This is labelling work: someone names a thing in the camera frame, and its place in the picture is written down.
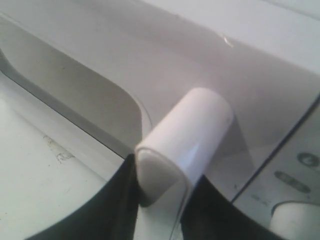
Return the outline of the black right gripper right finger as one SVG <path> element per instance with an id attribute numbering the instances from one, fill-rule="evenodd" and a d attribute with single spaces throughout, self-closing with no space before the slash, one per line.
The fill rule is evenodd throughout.
<path id="1" fill-rule="evenodd" d="M 280 240 L 233 206 L 201 177 L 181 218 L 185 240 Z"/>

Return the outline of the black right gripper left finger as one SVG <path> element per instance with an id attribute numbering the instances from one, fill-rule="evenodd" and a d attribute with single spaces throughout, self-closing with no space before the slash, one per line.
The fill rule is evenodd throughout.
<path id="1" fill-rule="evenodd" d="M 139 206 L 134 154 L 129 154 L 102 189 L 79 209 L 31 240 L 132 240 Z"/>

